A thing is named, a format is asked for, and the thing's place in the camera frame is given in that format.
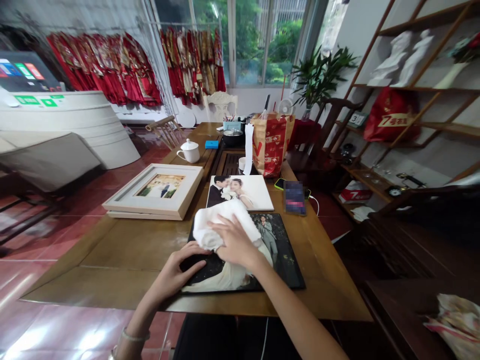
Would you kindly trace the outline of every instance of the blue box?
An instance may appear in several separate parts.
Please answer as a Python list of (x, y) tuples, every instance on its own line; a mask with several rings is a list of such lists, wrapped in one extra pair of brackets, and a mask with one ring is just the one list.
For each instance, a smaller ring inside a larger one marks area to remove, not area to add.
[(205, 141), (205, 149), (218, 149), (218, 148), (219, 148), (218, 140)]

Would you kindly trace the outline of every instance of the metal bowl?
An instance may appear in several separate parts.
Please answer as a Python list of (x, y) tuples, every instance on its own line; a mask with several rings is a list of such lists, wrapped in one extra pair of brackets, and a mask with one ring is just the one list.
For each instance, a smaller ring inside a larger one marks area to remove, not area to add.
[(241, 130), (224, 130), (223, 131), (223, 141), (228, 147), (236, 147), (242, 144), (242, 140), (245, 141), (245, 138), (242, 136), (244, 134)]

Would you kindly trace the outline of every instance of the white sculpture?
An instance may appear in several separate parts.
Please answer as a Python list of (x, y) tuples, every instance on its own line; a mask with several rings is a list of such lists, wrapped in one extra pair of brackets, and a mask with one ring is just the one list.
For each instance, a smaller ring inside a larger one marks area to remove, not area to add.
[(399, 69), (400, 62), (407, 55), (405, 50), (409, 47), (411, 38), (412, 32), (404, 31), (390, 42), (390, 56), (371, 73), (372, 79), (368, 85), (387, 86), (390, 84), (392, 79), (387, 76)]
[(401, 70), (398, 82), (392, 85), (392, 87), (404, 88), (410, 83), (415, 67), (425, 56), (433, 39), (434, 37), (430, 36), (430, 30), (427, 29), (421, 32), (420, 41), (413, 47), (413, 54), (405, 62), (405, 66)]

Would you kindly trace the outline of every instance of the white counter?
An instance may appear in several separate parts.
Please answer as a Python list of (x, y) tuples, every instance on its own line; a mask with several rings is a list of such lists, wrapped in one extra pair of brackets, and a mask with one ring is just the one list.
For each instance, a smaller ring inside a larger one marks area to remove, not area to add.
[(21, 105), (9, 107), (0, 101), (0, 131), (76, 133), (107, 169), (119, 168), (140, 158), (101, 91), (11, 94), (20, 97)]

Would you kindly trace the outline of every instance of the small fan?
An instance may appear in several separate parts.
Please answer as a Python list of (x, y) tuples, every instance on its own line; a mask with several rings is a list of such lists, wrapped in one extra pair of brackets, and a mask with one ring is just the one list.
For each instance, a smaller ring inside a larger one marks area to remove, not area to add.
[(289, 98), (283, 99), (278, 105), (278, 112), (284, 115), (292, 115), (294, 112), (294, 104)]

